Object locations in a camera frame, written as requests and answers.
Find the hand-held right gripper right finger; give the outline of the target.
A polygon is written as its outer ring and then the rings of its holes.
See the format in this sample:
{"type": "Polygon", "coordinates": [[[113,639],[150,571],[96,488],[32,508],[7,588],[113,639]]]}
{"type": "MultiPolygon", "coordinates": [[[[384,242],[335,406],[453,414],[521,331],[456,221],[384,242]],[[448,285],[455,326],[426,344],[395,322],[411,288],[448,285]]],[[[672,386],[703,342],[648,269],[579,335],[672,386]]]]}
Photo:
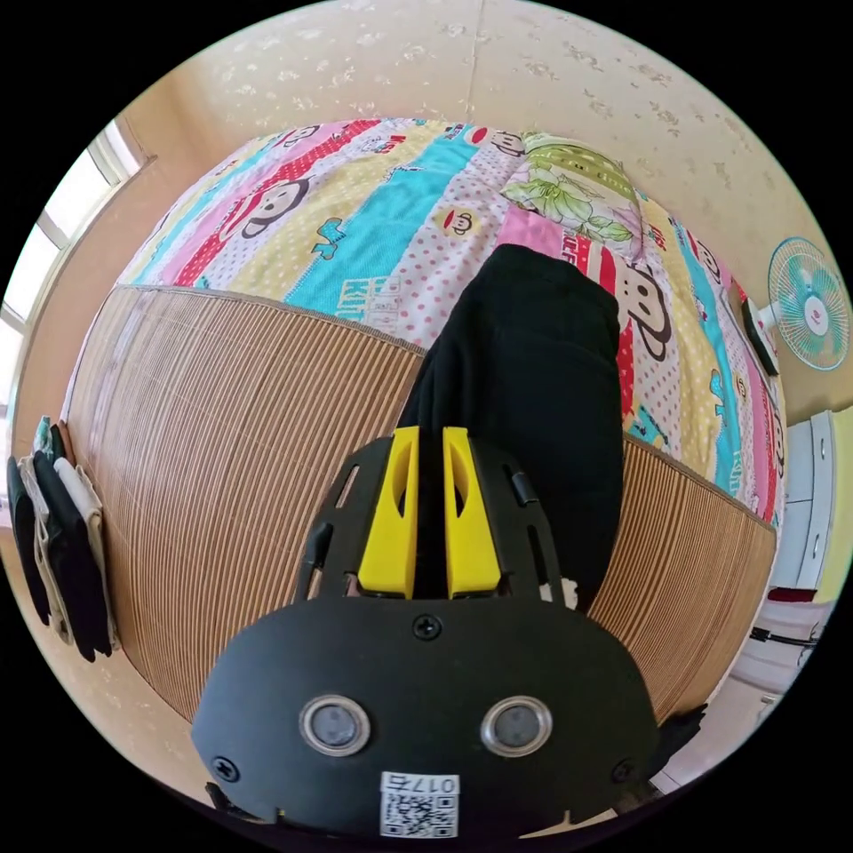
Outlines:
{"type": "Polygon", "coordinates": [[[443,506],[447,589],[492,594],[501,571],[468,433],[443,429],[443,506]]]}

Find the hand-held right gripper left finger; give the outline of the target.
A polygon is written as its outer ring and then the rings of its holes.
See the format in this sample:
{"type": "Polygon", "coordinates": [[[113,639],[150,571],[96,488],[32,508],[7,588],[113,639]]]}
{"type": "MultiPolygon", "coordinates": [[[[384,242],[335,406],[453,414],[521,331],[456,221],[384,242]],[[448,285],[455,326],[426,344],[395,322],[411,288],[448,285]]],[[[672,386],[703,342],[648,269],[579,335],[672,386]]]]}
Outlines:
{"type": "Polygon", "coordinates": [[[397,428],[390,437],[379,481],[358,584],[371,595],[412,595],[419,515],[419,428],[397,428]]]}

